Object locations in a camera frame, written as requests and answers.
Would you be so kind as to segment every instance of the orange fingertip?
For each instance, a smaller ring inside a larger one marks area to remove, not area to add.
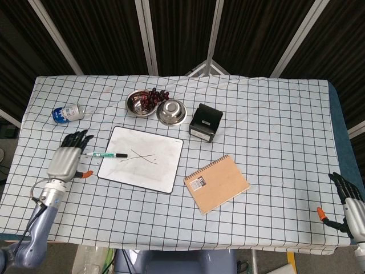
[[[325,212],[323,211],[323,209],[321,209],[321,207],[317,207],[317,213],[318,213],[319,219],[321,221],[323,221],[325,218],[327,218]]]
[[[90,177],[93,173],[94,172],[92,170],[89,170],[89,171],[82,174],[82,178],[86,179],[86,178]]]

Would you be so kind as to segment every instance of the spiral notebook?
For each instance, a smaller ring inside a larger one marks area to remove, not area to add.
[[[184,182],[202,214],[207,214],[250,187],[229,155],[185,177]]]

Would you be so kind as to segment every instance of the black curtain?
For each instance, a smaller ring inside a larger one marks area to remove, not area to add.
[[[269,77],[313,2],[225,1],[213,59],[230,74]]]
[[[347,128],[365,120],[365,1],[330,1],[283,78],[328,79]]]
[[[0,108],[21,120],[40,75],[74,74],[28,1],[1,1]]]
[[[149,0],[160,76],[185,75],[206,60],[215,0]]]
[[[148,74],[134,0],[42,3],[84,74]]]

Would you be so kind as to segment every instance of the white tablecloth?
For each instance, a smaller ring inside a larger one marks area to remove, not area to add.
[[[125,109],[135,89],[170,92],[188,117],[167,127],[156,114],[136,118]],[[56,124],[51,111],[79,103],[84,119]],[[213,143],[188,133],[199,103],[224,112]],[[46,178],[60,141],[88,128],[86,149],[104,151],[115,126],[184,141],[171,195],[99,179],[75,179],[52,226],[50,240],[126,249],[257,248],[328,254],[349,245],[347,235],[324,226],[321,206],[332,220],[343,209],[327,174],[339,172],[324,80],[211,76],[38,77],[23,118],[18,147],[0,207],[0,232],[22,234],[34,203],[31,186]],[[251,184],[221,207],[202,215],[183,178],[230,155]],[[79,171],[98,173],[100,159],[82,157]],[[36,188],[40,193],[42,184]]]

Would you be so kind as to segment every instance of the red grapes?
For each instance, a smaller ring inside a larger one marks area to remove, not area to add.
[[[163,102],[164,100],[169,99],[169,92],[161,90],[160,92],[156,91],[154,87],[152,90],[148,92],[148,95],[142,95],[141,104],[143,107],[154,108],[159,102]]]

